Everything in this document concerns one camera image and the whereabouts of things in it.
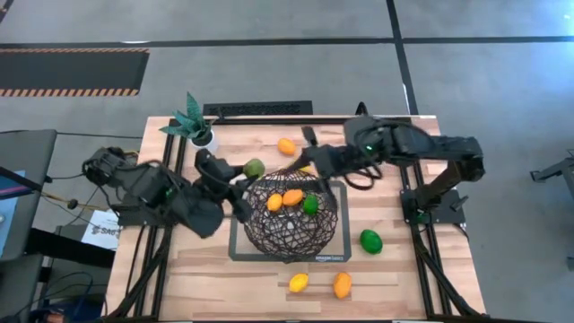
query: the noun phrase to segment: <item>black wire basket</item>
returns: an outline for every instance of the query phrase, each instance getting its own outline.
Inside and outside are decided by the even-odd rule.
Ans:
[[[295,206],[283,205],[278,211],[267,209],[272,194],[283,195],[290,189],[301,189],[303,200],[312,194],[318,200],[315,214],[303,211],[302,201]],[[316,256],[329,243],[337,225],[337,204],[332,195],[321,189],[317,177],[302,170],[265,175],[253,183],[245,199],[253,208],[245,233],[255,247],[270,258],[284,263],[306,261]]]

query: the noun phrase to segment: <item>potted plant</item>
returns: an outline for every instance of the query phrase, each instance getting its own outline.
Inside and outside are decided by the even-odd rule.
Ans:
[[[217,150],[217,140],[212,125],[205,121],[196,99],[187,93],[187,115],[176,110],[174,117],[179,122],[177,127],[163,127],[160,131],[168,135],[181,135],[196,148],[207,148],[211,153]]]

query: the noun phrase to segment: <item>concrete floor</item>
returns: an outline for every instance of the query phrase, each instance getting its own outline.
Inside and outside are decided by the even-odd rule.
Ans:
[[[560,0],[395,0],[404,37],[574,35],[574,3]],[[1,43],[120,40],[392,37],[383,0],[15,0]],[[535,184],[528,172],[574,148],[574,43],[405,45],[421,114],[446,135],[474,135],[487,175],[460,185],[471,249],[488,312],[498,318],[571,322],[574,201],[562,179]],[[407,114],[393,45],[153,48],[134,98],[0,98],[0,131],[142,135],[151,115],[184,104],[313,100],[316,114]],[[100,146],[136,149],[137,139],[61,135],[53,176],[79,172]],[[47,190],[79,200],[84,179]],[[93,203],[104,205],[98,192]],[[70,220],[42,203],[35,226]]]

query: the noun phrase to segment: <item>green fruit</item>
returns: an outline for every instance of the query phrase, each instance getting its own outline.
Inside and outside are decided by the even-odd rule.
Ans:
[[[314,195],[308,195],[303,202],[303,211],[308,215],[315,215],[319,208],[319,202]]]
[[[245,174],[245,176],[249,178],[252,176],[261,177],[263,176],[264,172],[265,172],[265,165],[263,164],[262,161],[260,161],[257,158],[248,161],[245,164],[245,166],[243,166],[243,173]]]
[[[383,240],[373,230],[361,232],[361,246],[371,255],[377,255],[383,249]]]

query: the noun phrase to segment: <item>wooden tabletop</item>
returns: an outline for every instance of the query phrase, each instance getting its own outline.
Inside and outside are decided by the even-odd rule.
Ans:
[[[166,136],[158,131],[169,117],[148,118],[139,162],[161,160]],[[413,123],[431,135],[439,135],[435,117],[413,117]],[[343,127],[314,126],[321,144],[343,144]],[[279,170],[292,161],[278,153],[279,138],[292,139],[299,149],[305,145],[300,126],[215,126],[220,148],[216,155],[229,164],[261,159],[268,171]],[[178,138],[175,139],[170,167],[173,169]],[[195,150],[187,146],[183,176],[195,179]],[[444,162],[422,161],[425,181],[431,181],[445,168]],[[368,191],[347,188],[352,257],[346,263],[239,262],[228,255],[230,220],[205,240],[183,226],[173,232],[170,261],[161,303],[162,320],[177,319],[421,319],[422,294],[409,227],[403,221],[398,192],[402,188],[398,168],[383,164],[385,178]],[[411,183],[415,183],[413,173]],[[484,311],[468,242],[453,225],[435,225],[442,264],[447,277],[476,310]],[[364,229],[378,232],[384,241],[381,254],[365,253],[359,244]],[[109,280],[107,300],[110,310],[124,298],[126,281],[134,255],[139,228],[122,231],[116,260]],[[144,257],[146,237],[135,268],[137,279]],[[352,277],[351,295],[338,300],[333,280],[339,272]],[[289,293],[288,282],[297,273],[309,273],[309,287]],[[440,313],[436,282],[429,272],[434,307]],[[155,276],[148,285],[144,313],[152,305]]]

